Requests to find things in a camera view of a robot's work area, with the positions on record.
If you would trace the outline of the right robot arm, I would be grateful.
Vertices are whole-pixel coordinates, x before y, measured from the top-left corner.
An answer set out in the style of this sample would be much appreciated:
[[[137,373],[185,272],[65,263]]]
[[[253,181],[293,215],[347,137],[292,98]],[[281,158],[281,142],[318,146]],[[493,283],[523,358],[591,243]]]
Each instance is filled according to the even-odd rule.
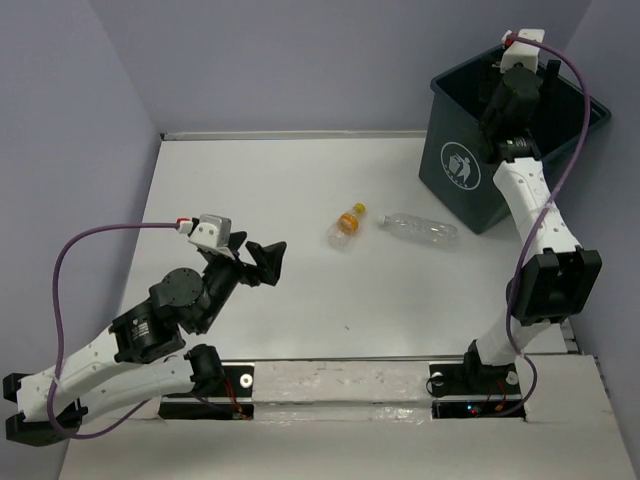
[[[548,94],[540,78],[517,63],[494,68],[483,85],[482,158],[493,173],[523,247],[506,287],[506,314],[474,340],[460,368],[462,384],[482,392],[505,379],[523,349],[552,325],[582,311],[602,267],[571,233],[547,184],[532,117]]]

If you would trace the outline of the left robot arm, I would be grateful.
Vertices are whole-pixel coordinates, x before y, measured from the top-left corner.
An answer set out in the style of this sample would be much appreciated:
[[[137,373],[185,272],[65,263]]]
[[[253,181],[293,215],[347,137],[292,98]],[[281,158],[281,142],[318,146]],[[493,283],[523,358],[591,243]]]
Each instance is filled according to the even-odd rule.
[[[177,268],[149,289],[93,341],[47,370],[7,375],[3,396],[17,406],[7,440],[44,447],[80,438],[82,425],[127,406],[173,394],[196,399],[230,394],[233,382],[215,347],[187,347],[185,335],[212,326],[239,285],[278,283],[287,244],[261,246],[231,235],[229,251],[203,251],[203,271]]]

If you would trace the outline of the large clear unlabeled bottle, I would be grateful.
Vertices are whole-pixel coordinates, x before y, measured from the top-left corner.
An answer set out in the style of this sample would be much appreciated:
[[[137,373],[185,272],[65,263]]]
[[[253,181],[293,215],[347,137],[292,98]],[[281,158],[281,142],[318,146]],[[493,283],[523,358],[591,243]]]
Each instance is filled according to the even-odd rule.
[[[450,246],[458,239],[458,231],[451,224],[403,213],[381,215],[376,225],[399,240],[415,244]]]

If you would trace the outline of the small bottle yellow cap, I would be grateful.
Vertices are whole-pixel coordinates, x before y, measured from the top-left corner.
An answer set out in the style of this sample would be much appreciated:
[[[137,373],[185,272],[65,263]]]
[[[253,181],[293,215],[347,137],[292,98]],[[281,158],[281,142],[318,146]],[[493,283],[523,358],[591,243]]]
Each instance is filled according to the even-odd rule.
[[[366,207],[362,203],[355,203],[343,212],[327,230],[326,239],[329,246],[338,250],[345,249],[359,233],[365,214]]]

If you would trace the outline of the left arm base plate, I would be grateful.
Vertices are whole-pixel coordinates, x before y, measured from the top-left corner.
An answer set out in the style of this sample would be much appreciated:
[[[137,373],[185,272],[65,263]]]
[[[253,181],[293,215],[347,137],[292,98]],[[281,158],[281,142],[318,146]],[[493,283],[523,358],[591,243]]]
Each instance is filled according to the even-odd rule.
[[[255,364],[250,362],[224,362],[226,379],[212,396],[192,393],[163,396],[158,415],[165,420],[252,420],[252,399]]]

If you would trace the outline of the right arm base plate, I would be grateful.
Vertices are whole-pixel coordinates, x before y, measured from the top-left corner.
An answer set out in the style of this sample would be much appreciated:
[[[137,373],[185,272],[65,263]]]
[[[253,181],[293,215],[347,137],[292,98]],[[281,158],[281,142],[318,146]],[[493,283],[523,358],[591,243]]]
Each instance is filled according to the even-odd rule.
[[[432,397],[432,417],[474,419],[493,417],[525,418],[519,377],[514,364],[491,368],[488,375],[471,377],[462,363],[429,365],[425,389]]]

